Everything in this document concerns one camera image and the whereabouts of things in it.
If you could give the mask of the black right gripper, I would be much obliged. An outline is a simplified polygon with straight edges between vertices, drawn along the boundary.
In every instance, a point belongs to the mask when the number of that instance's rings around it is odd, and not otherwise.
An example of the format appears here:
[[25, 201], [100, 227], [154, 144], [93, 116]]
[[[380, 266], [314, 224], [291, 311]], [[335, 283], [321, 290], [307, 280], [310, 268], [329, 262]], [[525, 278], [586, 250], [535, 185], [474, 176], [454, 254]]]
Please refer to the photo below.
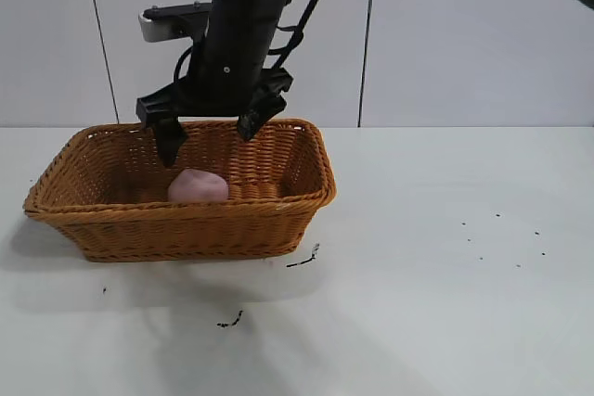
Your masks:
[[262, 88], [263, 69], [284, 7], [290, 0], [211, 0], [157, 6], [138, 17], [143, 38], [157, 43], [188, 38], [186, 75], [136, 101], [136, 115], [154, 124], [158, 156], [175, 164], [187, 133], [179, 117], [239, 117], [237, 130], [251, 141], [282, 112], [280, 93]]

